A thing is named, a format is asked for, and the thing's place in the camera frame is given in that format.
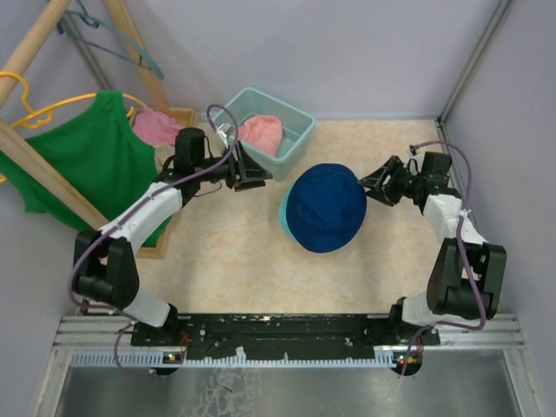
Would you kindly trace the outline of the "pink hat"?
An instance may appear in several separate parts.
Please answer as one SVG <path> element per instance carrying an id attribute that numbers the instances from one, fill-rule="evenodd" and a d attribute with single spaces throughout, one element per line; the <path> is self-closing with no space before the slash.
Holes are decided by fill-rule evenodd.
<path id="1" fill-rule="evenodd" d="M 250 117 L 239 127 L 239 138 L 242 142 L 275 157 L 283 138 L 282 123 L 275 116 Z"/>

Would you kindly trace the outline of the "light teal plastic bin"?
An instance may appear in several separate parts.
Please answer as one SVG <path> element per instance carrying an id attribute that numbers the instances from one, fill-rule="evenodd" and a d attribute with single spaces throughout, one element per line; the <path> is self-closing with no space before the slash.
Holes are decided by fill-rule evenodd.
<path id="1" fill-rule="evenodd" d="M 282 136 L 276 156 L 242 141 L 245 152 L 275 181 L 283 181 L 304 156 L 316 120 L 309 113 L 296 108 L 261 90 L 247 87 L 240 90 L 226 105 L 241 127 L 255 116 L 275 116 L 281 122 Z"/>

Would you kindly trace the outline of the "turquoise bucket hat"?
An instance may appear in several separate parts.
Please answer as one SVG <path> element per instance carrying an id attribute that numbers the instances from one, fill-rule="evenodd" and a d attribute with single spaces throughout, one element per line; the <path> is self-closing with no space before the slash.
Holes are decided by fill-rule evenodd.
<path id="1" fill-rule="evenodd" d="M 293 194 L 294 185 L 291 185 L 283 196 L 279 207 L 279 220 L 283 232 L 294 242 L 301 244 L 303 232 L 301 203 Z"/>

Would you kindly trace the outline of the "dark blue bucket hat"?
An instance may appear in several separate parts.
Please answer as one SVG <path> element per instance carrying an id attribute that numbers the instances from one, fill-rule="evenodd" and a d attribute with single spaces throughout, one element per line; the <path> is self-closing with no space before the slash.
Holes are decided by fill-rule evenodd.
<path id="1" fill-rule="evenodd" d="M 354 172 L 339 163 L 319 163 L 291 185 L 301 203 L 301 246 L 325 254 L 350 243 L 367 213 L 367 197 Z"/>

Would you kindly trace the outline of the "wooden clothes rack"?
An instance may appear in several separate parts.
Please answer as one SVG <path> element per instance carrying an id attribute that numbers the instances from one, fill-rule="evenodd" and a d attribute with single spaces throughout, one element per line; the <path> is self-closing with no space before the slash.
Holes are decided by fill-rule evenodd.
<path id="1" fill-rule="evenodd" d="M 127 43 L 136 42 L 142 47 L 138 29 L 124 1 L 106 1 L 105 7 L 112 23 L 126 36 Z M 70 3 L 58 0 L 47 3 L 43 12 L 15 48 L 3 70 L 22 76 L 43 47 L 56 24 L 63 17 Z M 145 69 L 138 71 L 149 103 L 168 116 L 175 116 L 186 127 L 195 127 L 198 112 L 191 108 L 171 108 L 156 76 Z M 42 158 L 6 121 L 1 121 L 1 151 L 24 169 L 54 196 L 59 198 L 91 226 L 100 226 L 106 218 L 77 190 L 70 185 L 44 158 Z"/>

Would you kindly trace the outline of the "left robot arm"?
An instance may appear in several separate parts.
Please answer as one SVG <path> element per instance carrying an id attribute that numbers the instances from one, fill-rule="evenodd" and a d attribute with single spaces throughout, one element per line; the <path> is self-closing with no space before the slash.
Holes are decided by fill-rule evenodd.
<path id="1" fill-rule="evenodd" d="M 145 194 L 112 222 L 76 238 L 69 291 L 150 326 L 151 336 L 164 345 L 179 338 L 181 324 L 174 307 L 141 287 L 138 250 L 194 198 L 202 182 L 223 182 L 239 192 L 263 187 L 273 177 L 240 142 L 233 141 L 221 156 L 206 156 L 205 142 L 201 129 L 182 129 L 174 155 Z"/>

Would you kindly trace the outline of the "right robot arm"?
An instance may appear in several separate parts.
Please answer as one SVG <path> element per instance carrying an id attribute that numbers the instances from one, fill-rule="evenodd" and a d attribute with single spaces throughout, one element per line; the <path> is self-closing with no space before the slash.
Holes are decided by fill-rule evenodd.
<path id="1" fill-rule="evenodd" d="M 389 336 L 409 343 L 421 327 L 481 330 L 497 313 L 507 254 L 487 241 L 469 218 L 466 200 L 451 185 L 451 156 L 412 150 L 407 162 L 392 156 L 359 180 L 373 200 L 393 207 L 402 198 L 417 206 L 440 244 L 425 292 L 399 300 Z"/>

